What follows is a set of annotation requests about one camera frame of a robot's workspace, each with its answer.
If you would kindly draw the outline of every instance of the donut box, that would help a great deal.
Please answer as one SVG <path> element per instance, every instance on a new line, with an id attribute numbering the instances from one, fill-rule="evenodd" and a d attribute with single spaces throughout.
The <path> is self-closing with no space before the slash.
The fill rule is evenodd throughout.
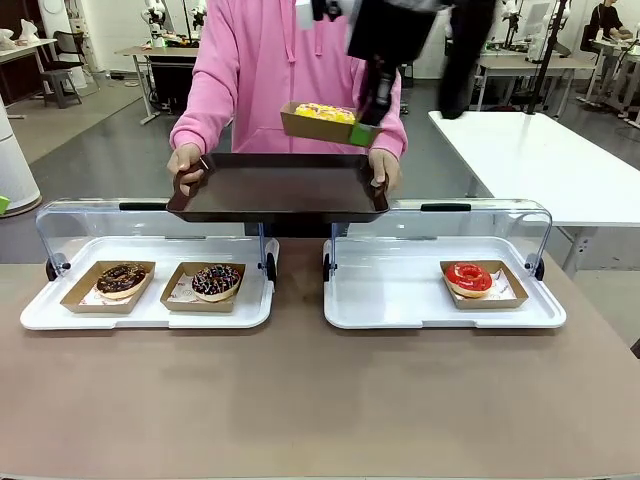
<path id="1" fill-rule="evenodd" d="M 378 134 L 382 131 L 379 127 L 367 128 L 363 131 L 359 127 L 359 135 L 353 135 L 354 126 L 346 123 L 332 122 L 321 118 L 305 117 L 296 115 L 298 106 L 305 102 L 289 102 L 280 109 L 282 126 L 290 137 L 311 138 L 325 142 L 342 143 L 346 145 L 357 145 L 360 147 L 370 147 Z"/>
<path id="2" fill-rule="evenodd" d="M 461 260 L 464 263 L 472 263 L 484 268 L 492 277 L 495 277 L 500 271 L 504 274 L 503 280 L 505 286 L 508 286 L 509 295 L 505 295 L 506 299 L 494 300 L 486 298 L 463 298 L 456 294 L 451 286 L 445 280 L 445 273 L 450 265 L 458 263 L 453 262 L 440 262 L 440 269 L 442 270 L 442 280 L 445 283 L 447 290 L 451 294 L 451 299 L 455 306 L 460 310 L 498 310 L 503 308 L 518 308 L 524 302 L 527 301 L 529 295 L 522 286 L 522 283 L 513 274 L 513 272 L 507 267 L 507 265 L 501 260 Z"/>
<path id="3" fill-rule="evenodd" d="M 205 302 L 196 298 L 191 289 L 191 279 L 200 270 L 213 265 L 229 266 L 240 273 L 240 284 L 237 292 L 242 288 L 242 280 L 246 266 L 238 263 L 224 262 L 182 262 L 169 279 L 169 283 L 162 292 L 160 301 L 173 312 L 215 312 L 231 313 L 235 305 L 237 292 L 232 297 L 221 302 Z"/>
<path id="4" fill-rule="evenodd" d="M 155 262 L 135 262 L 141 265 L 147 272 L 147 276 L 140 284 L 138 291 L 132 296 L 120 300 L 109 301 L 102 298 L 94 287 L 98 278 L 109 270 L 123 263 L 134 263 L 131 261 L 97 261 L 85 273 L 80 280 L 62 298 L 60 305 L 73 313 L 119 313 L 129 314 L 133 311 L 140 297 L 153 280 L 156 264 Z"/>

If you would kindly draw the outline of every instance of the person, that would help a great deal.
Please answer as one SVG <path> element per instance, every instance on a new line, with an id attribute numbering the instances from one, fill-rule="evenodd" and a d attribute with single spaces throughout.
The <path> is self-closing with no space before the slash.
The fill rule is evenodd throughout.
<path id="1" fill-rule="evenodd" d="M 604 2 L 596 5 L 593 9 L 591 22 L 589 23 L 592 32 L 594 32 L 593 38 L 595 38 L 595 34 L 597 34 L 600 28 L 603 30 L 603 36 L 613 40 L 627 40 L 633 37 L 629 29 L 625 28 L 620 21 L 618 11 L 616 7 L 613 6 L 617 1 L 618 0 L 604 0 Z"/>
<path id="2" fill-rule="evenodd" d="M 359 147 L 288 137 L 280 109 L 289 101 L 355 107 L 365 62 L 347 56 L 348 19 L 296 26 L 295 0 L 209 0 L 187 109 L 171 132 L 173 175 L 186 171 L 218 145 L 233 117 L 232 151 L 237 153 L 364 153 Z M 401 82 L 382 131 L 368 151 L 375 180 L 393 189 L 407 135 L 399 117 Z M 202 170 L 184 175 L 181 190 Z"/>

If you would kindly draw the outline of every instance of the person in black shirt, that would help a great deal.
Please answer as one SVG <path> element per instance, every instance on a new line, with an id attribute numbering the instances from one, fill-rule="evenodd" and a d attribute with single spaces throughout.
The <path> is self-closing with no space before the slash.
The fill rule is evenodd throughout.
<path id="1" fill-rule="evenodd" d="M 613 6 L 617 0 L 605 0 L 600 5 L 596 5 L 591 14 L 589 23 L 593 32 L 597 33 L 602 28 L 603 36 L 613 40 L 626 40 L 633 37 L 629 29 L 625 28 L 618 17 L 618 11 Z"/>

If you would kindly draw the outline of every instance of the red frosted donut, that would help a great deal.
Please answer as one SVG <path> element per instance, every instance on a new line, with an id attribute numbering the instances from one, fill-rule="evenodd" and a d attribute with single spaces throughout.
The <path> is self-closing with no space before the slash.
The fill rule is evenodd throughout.
<path id="1" fill-rule="evenodd" d="M 484 297 L 493 284 L 489 272 L 473 263 L 450 265 L 445 278 L 454 292 L 467 298 Z"/>

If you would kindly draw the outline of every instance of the green object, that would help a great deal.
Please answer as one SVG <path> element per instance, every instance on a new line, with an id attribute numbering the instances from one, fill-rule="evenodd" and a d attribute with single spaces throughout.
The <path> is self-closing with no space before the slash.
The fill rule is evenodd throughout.
<path id="1" fill-rule="evenodd" d="M 9 206 L 9 199 L 6 197 L 0 197 L 0 215 L 7 211 Z"/>
<path id="2" fill-rule="evenodd" d="M 374 127 L 356 123 L 351 129 L 351 145 L 368 148 L 373 143 Z"/>

